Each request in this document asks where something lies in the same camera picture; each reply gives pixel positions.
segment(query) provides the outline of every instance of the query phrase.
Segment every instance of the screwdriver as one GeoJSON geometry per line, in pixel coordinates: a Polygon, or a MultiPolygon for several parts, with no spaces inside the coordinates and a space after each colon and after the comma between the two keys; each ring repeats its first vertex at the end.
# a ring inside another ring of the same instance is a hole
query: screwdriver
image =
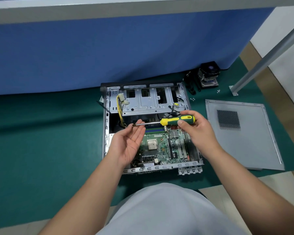
{"type": "Polygon", "coordinates": [[[143,123],[143,124],[133,124],[133,126],[138,125],[146,125],[146,124],[161,124],[162,126],[169,125],[177,125],[178,120],[184,120],[188,124],[195,123],[195,117],[193,115],[181,115],[179,117],[173,117],[173,118],[162,118],[160,122],[150,122],[150,123],[143,123]]]}

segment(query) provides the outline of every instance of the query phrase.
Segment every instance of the metal table leg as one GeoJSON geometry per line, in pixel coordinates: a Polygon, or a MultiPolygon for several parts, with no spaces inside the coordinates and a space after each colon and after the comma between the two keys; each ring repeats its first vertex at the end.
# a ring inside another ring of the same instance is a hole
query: metal table leg
{"type": "Polygon", "coordinates": [[[242,89],[247,83],[254,79],[263,69],[268,67],[274,60],[281,54],[288,50],[294,44],[294,29],[286,35],[269,53],[266,54],[256,66],[245,74],[234,86],[231,86],[231,92],[234,96],[238,95],[237,92],[242,89]]]}

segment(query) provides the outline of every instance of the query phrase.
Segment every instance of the white shirt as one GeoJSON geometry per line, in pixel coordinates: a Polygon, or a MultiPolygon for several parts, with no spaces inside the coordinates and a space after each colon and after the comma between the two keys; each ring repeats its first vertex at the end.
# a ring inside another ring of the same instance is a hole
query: white shirt
{"type": "Polygon", "coordinates": [[[196,191],[169,183],[143,188],[116,207],[98,234],[245,234],[196,191]]]}

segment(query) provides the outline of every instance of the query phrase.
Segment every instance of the green mat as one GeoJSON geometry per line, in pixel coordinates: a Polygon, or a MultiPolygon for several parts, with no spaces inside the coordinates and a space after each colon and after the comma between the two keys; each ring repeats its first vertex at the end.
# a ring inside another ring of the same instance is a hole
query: green mat
{"type": "MultiPolygon", "coordinates": [[[[194,96],[192,109],[206,117],[205,99],[264,103],[285,168],[294,170],[294,144],[255,82],[239,91],[239,96],[231,95],[229,85],[246,72],[237,59],[219,76],[219,88],[204,89],[194,96]]],[[[182,74],[161,77],[170,81],[181,79],[182,74]]],[[[100,163],[103,109],[96,103],[99,98],[98,87],[0,96],[0,227],[53,217],[100,163]]],[[[258,177],[280,172],[252,171],[258,177]]],[[[202,174],[178,176],[177,170],[170,170],[124,175],[112,205],[161,182],[190,189],[220,184],[207,161],[202,174]]]]}

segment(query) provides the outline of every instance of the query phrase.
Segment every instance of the forearm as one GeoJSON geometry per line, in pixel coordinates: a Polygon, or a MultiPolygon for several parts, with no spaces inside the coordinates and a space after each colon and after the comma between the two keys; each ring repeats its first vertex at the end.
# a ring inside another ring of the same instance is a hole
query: forearm
{"type": "Polygon", "coordinates": [[[293,233],[294,206],[223,150],[207,159],[252,233],[293,233]]]}
{"type": "Polygon", "coordinates": [[[40,235],[97,233],[104,226],[121,174],[122,168],[107,155],[40,235]]]}

